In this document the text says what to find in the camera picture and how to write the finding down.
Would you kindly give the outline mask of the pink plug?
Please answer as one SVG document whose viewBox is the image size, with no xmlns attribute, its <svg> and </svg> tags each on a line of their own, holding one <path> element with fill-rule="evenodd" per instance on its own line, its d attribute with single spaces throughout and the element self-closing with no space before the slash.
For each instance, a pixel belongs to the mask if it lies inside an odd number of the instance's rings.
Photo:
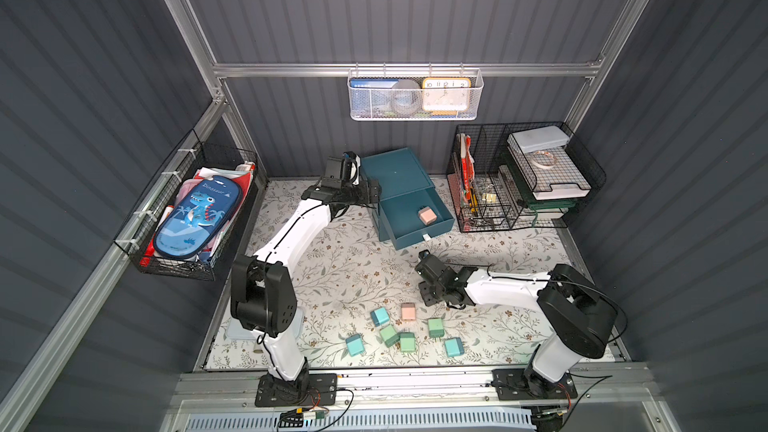
<svg viewBox="0 0 768 432">
<path fill-rule="evenodd" d="M 430 225 L 437 221 L 437 214 L 430 207 L 423 207 L 418 211 L 418 217 L 424 225 Z"/>
<path fill-rule="evenodd" d="M 414 303 L 401 304 L 401 320 L 405 322 L 416 320 L 416 305 Z"/>
</svg>

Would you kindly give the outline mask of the teal drawer cabinet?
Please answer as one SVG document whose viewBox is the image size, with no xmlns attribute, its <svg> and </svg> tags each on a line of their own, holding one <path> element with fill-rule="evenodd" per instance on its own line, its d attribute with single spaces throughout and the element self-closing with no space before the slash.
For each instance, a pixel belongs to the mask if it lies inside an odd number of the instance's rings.
<svg viewBox="0 0 768 432">
<path fill-rule="evenodd" d="M 377 179 L 381 185 L 378 207 L 372 219 L 379 240 L 389 241 L 401 250 L 448 233 L 455 219 L 439 196 L 436 187 L 415 153 L 401 148 L 362 159 L 365 178 Z M 424 225 L 418 211 L 430 207 L 437 221 Z"/>
</svg>

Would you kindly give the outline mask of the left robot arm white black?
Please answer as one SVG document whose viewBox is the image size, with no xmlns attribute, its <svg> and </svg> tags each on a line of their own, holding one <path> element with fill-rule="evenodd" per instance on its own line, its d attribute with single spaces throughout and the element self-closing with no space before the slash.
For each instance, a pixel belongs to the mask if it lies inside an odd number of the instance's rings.
<svg viewBox="0 0 768 432">
<path fill-rule="evenodd" d="M 331 157 L 325 174 L 305 189 L 279 231 L 254 255 L 233 263 L 230 315 L 260 343 L 275 380 L 296 385 L 308 369 L 291 330 L 298 311 L 293 269 L 332 221 L 353 206 L 377 205 L 380 193 L 376 180 L 362 177 L 362 161 L 357 154 Z"/>
</svg>

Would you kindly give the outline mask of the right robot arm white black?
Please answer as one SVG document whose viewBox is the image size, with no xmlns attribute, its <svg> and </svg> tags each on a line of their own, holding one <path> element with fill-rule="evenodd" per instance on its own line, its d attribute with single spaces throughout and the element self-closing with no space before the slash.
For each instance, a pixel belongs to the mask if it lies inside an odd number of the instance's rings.
<svg viewBox="0 0 768 432">
<path fill-rule="evenodd" d="M 443 302 L 462 310 L 499 305 L 543 314 L 552 333 L 510 386 L 537 398 L 566 392 L 570 369 L 585 358 L 601 358 L 613 340 L 616 321 L 627 318 L 616 301 L 568 264 L 527 276 L 498 275 L 474 266 L 455 270 L 428 250 L 418 258 L 415 271 L 422 278 L 419 291 L 427 306 Z"/>
</svg>

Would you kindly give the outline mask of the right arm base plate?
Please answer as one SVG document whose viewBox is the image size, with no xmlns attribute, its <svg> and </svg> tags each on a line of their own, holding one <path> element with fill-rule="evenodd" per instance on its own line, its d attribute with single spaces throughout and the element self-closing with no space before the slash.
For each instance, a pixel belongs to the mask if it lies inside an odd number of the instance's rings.
<svg viewBox="0 0 768 432">
<path fill-rule="evenodd" d="M 533 371 L 499 368 L 492 371 L 490 386 L 500 401 L 575 400 L 579 394 L 570 374 L 549 382 Z"/>
</svg>

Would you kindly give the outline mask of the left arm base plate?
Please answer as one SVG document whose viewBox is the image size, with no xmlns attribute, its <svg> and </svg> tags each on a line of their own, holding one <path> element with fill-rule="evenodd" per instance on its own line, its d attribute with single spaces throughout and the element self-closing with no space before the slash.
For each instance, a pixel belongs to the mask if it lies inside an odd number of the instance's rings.
<svg viewBox="0 0 768 432">
<path fill-rule="evenodd" d="M 337 392 L 338 377 L 332 373 L 303 375 L 295 381 L 285 381 L 265 374 L 259 379 L 254 406 L 330 406 L 335 404 Z"/>
</svg>

